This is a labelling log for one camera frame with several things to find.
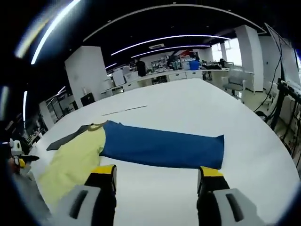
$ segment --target window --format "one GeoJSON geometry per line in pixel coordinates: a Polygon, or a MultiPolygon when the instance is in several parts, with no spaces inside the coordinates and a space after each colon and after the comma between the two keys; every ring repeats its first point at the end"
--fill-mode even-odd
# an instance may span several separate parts
{"type": "Polygon", "coordinates": [[[211,47],[213,61],[220,61],[222,58],[221,44],[217,43],[211,47]]]}
{"type": "Polygon", "coordinates": [[[233,62],[234,65],[242,66],[238,39],[235,38],[235,39],[225,41],[225,48],[226,48],[227,61],[233,62]]]}

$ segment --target black ceiling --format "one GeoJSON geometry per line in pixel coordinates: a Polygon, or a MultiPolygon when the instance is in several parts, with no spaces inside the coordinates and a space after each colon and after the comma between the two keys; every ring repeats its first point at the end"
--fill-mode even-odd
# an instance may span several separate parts
{"type": "MultiPolygon", "coordinates": [[[[36,36],[24,56],[22,65],[24,63],[30,64],[38,43],[58,10],[61,10],[62,6],[69,2],[71,0],[61,1],[60,4],[54,5],[41,0],[24,0],[18,2],[18,4],[10,1],[10,6],[5,12],[5,22],[7,24],[5,32],[7,40],[5,42],[7,44],[4,47],[9,55],[7,60],[12,59],[13,52],[22,38],[22,34],[28,26],[32,25],[34,19],[39,18],[39,15],[45,15],[49,8],[56,9],[56,13],[53,13],[50,17],[49,22],[36,36]]],[[[4,66],[4,74],[10,83],[16,81],[12,78],[21,78],[18,80],[18,85],[22,84],[21,89],[27,89],[31,92],[34,105],[56,94],[61,87],[69,86],[63,68],[64,61],[81,45],[100,46],[105,64],[110,65],[112,63],[125,63],[131,56],[148,51],[150,45],[164,43],[167,47],[173,47],[178,45],[200,45],[207,41],[204,38],[168,39],[141,45],[111,56],[111,53],[121,48],[154,38],[181,34],[215,35],[220,32],[231,31],[243,24],[247,24],[261,32],[261,29],[256,26],[225,12],[187,6],[168,7],[128,16],[108,25],[83,42],[93,31],[120,16],[148,7],[173,4],[173,2],[223,9],[238,14],[262,28],[264,28],[264,22],[266,22],[278,30],[282,36],[299,40],[293,33],[294,23],[288,21],[293,19],[294,13],[292,10],[298,7],[283,4],[283,2],[272,3],[272,1],[252,0],[81,0],[50,34],[34,69],[27,70],[27,67],[25,67],[26,69],[20,67],[19,70],[15,70],[19,72],[11,76],[11,64],[7,63],[4,66]]],[[[231,38],[235,36],[235,33],[227,32],[222,36],[231,38]]],[[[211,40],[210,43],[206,44],[214,44],[217,41],[219,40],[211,40]]],[[[10,62],[15,63],[16,67],[19,65],[18,62],[16,63],[13,60],[10,62]]]]}

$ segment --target yellow shirt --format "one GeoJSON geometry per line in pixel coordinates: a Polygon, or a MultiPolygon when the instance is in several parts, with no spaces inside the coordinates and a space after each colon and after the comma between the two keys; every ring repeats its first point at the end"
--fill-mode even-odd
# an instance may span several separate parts
{"type": "Polygon", "coordinates": [[[105,132],[98,125],[90,128],[94,131],[87,130],[62,145],[39,178],[44,200],[53,208],[75,185],[83,185],[91,171],[99,166],[105,132]]]}

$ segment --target white cabinet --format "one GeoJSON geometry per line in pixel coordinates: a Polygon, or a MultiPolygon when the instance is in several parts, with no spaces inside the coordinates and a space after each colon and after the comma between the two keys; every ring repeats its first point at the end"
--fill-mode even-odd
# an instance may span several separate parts
{"type": "Polygon", "coordinates": [[[122,70],[113,72],[112,76],[116,86],[120,86],[125,83],[122,70]]]}
{"type": "Polygon", "coordinates": [[[134,80],[139,79],[138,72],[130,72],[124,75],[127,82],[132,82],[134,80]]]}
{"type": "Polygon", "coordinates": [[[177,73],[177,74],[170,74],[168,76],[168,78],[169,78],[169,81],[186,79],[186,72],[181,72],[181,73],[177,73]]]}
{"type": "Polygon", "coordinates": [[[134,81],[134,82],[131,82],[131,83],[126,83],[124,84],[123,86],[123,91],[129,91],[129,90],[132,90],[132,89],[136,89],[136,88],[139,88],[139,84],[138,82],[134,81]]]}
{"type": "Polygon", "coordinates": [[[203,79],[202,71],[188,71],[186,72],[187,79],[200,78],[203,79]]]}

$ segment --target desk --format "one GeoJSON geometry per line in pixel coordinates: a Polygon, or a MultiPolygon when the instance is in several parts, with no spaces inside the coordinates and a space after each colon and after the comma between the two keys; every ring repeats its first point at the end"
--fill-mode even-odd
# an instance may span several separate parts
{"type": "MultiPolygon", "coordinates": [[[[75,132],[82,124],[106,120],[203,136],[224,134],[221,172],[230,187],[238,188],[255,203],[266,223],[278,220],[299,185],[288,151],[268,125],[245,105],[201,79],[134,89],[68,114],[31,152],[40,157],[31,164],[35,178],[45,171],[55,153],[46,151],[49,144],[75,132]],[[147,107],[102,116],[142,105],[147,107]]],[[[111,163],[118,169],[115,226],[198,225],[196,169],[101,160],[101,165],[111,163]]]]}
{"type": "MultiPolygon", "coordinates": [[[[169,75],[172,74],[178,74],[178,73],[186,73],[186,72],[191,72],[190,70],[177,70],[177,71],[173,71],[173,70],[166,70],[163,72],[159,72],[159,73],[149,73],[144,77],[139,77],[136,80],[127,82],[125,84],[119,85],[119,86],[115,86],[111,89],[108,89],[106,91],[103,91],[101,94],[109,92],[113,89],[118,89],[121,88],[123,86],[127,86],[129,84],[133,84],[133,83],[140,83],[142,81],[149,81],[153,78],[157,78],[159,76],[167,76],[167,81],[169,81],[168,77],[169,75]]],[[[229,72],[229,68],[222,68],[220,70],[218,69],[210,69],[210,70],[198,70],[198,71],[193,71],[193,72],[211,72],[212,75],[212,79],[213,79],[213,85],[215,85],[216,87],[223,89],[222,87],[222,77],[223,76],[228,76],[228,72],[229,72]]],[[[253,91],[253,93],[255,93],[255,88],[254,88],[254,73],[253,72],[246,72],[246,74],[248,75],[248,79],[247,79],[247,88],[250,89],[251,91],[253,91]]]]}

